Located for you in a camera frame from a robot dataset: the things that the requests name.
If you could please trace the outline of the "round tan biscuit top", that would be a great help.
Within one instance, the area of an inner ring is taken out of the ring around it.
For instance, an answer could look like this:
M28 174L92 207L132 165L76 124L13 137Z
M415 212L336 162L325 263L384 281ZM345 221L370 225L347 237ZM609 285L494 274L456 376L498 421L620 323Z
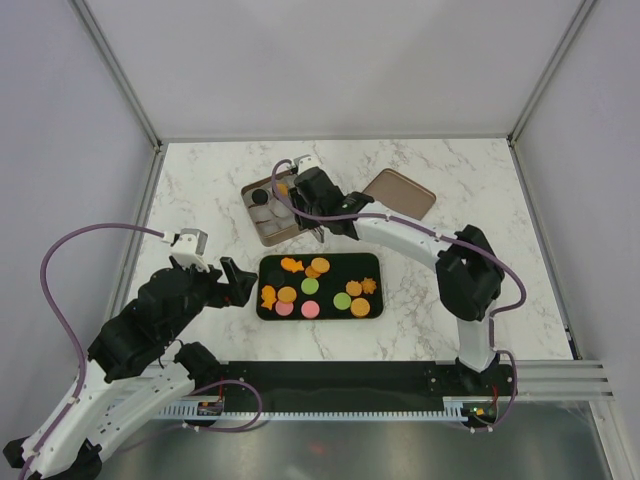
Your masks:
M326 258L316 257L311 261L311 268L318 274L324 274L330 270L330 262Z

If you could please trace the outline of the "round tan biscuit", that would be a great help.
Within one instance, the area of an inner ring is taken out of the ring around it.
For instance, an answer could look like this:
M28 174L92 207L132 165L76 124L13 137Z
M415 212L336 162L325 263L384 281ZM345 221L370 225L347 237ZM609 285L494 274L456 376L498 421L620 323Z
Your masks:
M316 257L311 261L311 268L318 274L324 274L330 270L330 262L326 258Z
M354 298L350 304L350 312L356 318L364 318L371 311L370 303L365 298Z
M291 304L294 303L297 298L297 292L293 287L285 286L278 290L277 299L281 303Z

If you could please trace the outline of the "gold cookie tin box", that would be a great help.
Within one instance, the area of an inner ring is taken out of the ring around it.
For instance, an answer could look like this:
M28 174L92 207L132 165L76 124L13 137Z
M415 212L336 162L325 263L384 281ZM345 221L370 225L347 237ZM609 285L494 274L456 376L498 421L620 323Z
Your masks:
M267 205L253 204L251 193L256 188L262 188L269 193L270 200ZM242 187L240 194L259 240L265 247L273 247L305 232L312 235L312 230L302 230L298 226L293 213L275 196L270 177Z

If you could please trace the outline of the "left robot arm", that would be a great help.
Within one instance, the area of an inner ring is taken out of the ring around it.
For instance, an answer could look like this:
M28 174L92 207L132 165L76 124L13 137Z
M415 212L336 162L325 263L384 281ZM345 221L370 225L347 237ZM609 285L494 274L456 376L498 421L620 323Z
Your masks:
M67 396L31 436L9 441L3 454L22 479L94 479L103 463L162 408L191 393L208 394L221 365L201 343L185 343L149 384L118 397L163 356L207 308L243 307L258 280L224 257L222 267L170 267L155 272L107 321L88 350Z

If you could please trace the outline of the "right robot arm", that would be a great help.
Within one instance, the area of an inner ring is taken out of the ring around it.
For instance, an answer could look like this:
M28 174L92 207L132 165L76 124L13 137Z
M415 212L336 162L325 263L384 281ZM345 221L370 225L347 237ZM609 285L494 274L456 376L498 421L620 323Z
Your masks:
M491 386L497 353L489 310L501 293L505 268L480 229L468 225L441 233L367 194L343 194L317 166L294 169L289 197L298 218L335 235L386 247L434 272L439 300L457 321L458 385L473 395Z

